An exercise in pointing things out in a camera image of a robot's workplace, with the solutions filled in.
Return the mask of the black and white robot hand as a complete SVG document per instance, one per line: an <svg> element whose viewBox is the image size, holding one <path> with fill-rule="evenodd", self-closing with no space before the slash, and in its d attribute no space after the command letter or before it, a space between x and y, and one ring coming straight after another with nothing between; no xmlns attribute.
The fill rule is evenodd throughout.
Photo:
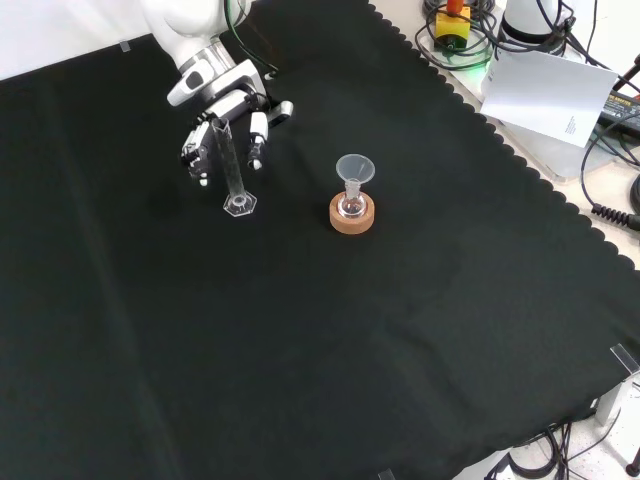
<svg viewBox="0 0 640 480"><path fill-rule="evenodd" d="M214 146L213 128L220 123L250 116L248 166L257 171L264 163L269 130L288 120L294 111L290 101L276 102L266 92L258 70L249 60L221 67L197 59L185 67L182 77L167 95L172 106L195 97L205 101L205 109L181 149L181 163L190 176L206 187L213 175L213 161L219 156Z"/></svg>

